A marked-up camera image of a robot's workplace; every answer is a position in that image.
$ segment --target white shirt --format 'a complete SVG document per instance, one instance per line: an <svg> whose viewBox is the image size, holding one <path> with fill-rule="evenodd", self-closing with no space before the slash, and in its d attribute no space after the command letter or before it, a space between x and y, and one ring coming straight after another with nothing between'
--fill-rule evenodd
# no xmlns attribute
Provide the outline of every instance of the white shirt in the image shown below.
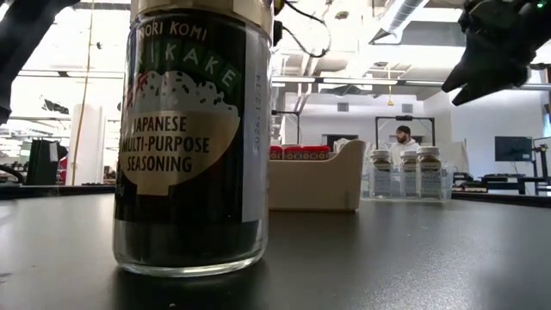
<svg viewBox="0 0 551 310"><path fill-rule="evenodd" d="M414 139L410 139L410 141L405 144L394 142L393 145L390 146L390 155L393 157L393 165L399 165L402 161L402 158L399 156L402 151L416 151L418 148L419 143Z"/></svg>

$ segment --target beige box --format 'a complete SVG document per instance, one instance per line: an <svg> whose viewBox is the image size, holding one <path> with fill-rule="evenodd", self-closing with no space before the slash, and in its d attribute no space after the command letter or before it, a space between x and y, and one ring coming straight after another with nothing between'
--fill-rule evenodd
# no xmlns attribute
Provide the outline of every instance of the beige box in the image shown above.
<svg viewBox="0 0 551 310"><path fill-rule="evenodd" d="M359 207L365 142L354 140L329 160L270 160L268 207L354 211Z"/></svg>

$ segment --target table surface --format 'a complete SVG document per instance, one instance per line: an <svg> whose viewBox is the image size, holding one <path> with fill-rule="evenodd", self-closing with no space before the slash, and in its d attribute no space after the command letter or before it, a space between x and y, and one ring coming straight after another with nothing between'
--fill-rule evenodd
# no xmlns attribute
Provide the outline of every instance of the table surface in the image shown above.
<svg viewBox="0 0 551 310"><path fill-rule="evenodd" d="M549 309L551 209L364 202L271 213L264 259L199 279L117 268L113 196L0 202L0 309Z"/></svg>

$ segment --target man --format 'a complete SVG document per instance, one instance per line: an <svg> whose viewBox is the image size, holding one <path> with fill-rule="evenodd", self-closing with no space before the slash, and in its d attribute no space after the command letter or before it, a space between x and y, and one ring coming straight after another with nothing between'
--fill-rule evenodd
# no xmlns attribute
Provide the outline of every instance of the man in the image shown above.
<svg viewBox="0 0 551 310"><path fill-rule="evenodd" d="M398 165L402 161L399 156L402 151L416 151L419 147L419 144L412 139L412 130L408 126L400 126L396 129L396 140L398 142L390 147L394 165Z"/></svg>

